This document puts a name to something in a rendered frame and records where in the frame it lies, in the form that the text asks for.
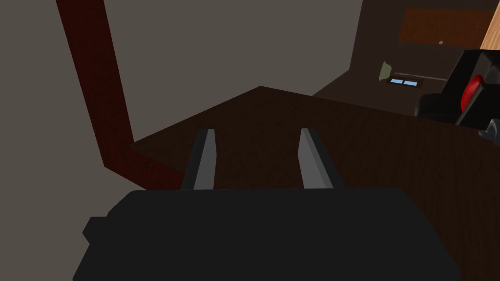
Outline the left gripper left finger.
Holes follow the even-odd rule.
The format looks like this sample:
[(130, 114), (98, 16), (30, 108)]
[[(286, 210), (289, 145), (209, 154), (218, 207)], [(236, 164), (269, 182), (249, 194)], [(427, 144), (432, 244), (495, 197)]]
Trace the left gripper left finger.
[(182, 181), (183, 190), (212, 190), (216, 167), (214, 129), (202, 129), (196, 137)]

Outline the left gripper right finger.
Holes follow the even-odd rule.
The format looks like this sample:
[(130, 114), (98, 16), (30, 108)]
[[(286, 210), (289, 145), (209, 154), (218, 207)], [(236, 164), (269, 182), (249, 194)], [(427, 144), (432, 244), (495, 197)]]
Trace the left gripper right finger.
[(301, 178), (306, 189), (338, 189), (344, 183), (318, 132), (302, 128), (297, 151)]

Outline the small window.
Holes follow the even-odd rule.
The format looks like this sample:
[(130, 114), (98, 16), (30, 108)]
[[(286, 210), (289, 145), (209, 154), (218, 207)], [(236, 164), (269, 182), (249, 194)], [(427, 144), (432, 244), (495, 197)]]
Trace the small window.
[(420, 78), (412, 78), (412, 77), (399, 77), (399, 76), (389, 76), (386, 79), (388, 84), (397, 84), (403, 86), (409, 86), (413, 88), (421, 88), (423, 79)]

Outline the black sofa with red cushion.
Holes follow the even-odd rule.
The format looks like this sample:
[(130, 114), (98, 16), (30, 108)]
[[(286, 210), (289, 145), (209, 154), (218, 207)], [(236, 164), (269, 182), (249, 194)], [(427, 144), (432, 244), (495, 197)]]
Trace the black sofa with red cushion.
[(500, 120), (500, 50), (465, 50), (439, 93), (422, 95), (415, 117), (484, 130)]

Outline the brown door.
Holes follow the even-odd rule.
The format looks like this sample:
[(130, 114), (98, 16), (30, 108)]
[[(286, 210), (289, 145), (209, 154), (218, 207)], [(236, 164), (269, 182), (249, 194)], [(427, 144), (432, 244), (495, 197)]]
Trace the brown door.
[(479, 49), (494, 11), (406, 9), (400, 42)]

